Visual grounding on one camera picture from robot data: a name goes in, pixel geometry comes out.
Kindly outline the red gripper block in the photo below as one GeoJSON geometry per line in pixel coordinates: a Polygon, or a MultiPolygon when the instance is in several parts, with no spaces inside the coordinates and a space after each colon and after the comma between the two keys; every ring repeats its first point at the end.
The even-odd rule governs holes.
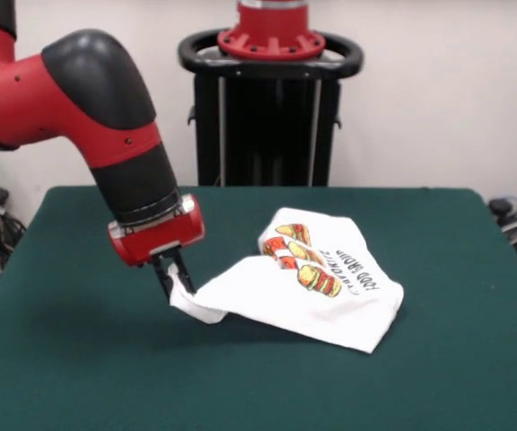
{"type": "Polygon", "coordinates": [[[128,266],[140,266],[152,259],[153,269],[167,298],[171,297],[173,280],[160,253],[170,250],[169,256],[177,267],[180,282],[189,294],[196,293],[180,252],[180,247],[198,242],[205,235],[201,208],[194,195],[183,195],[178,209],[171,215],[147,224],[124,227],[112,221],[108,224],[108,235],[114,250],[128,266]]]}

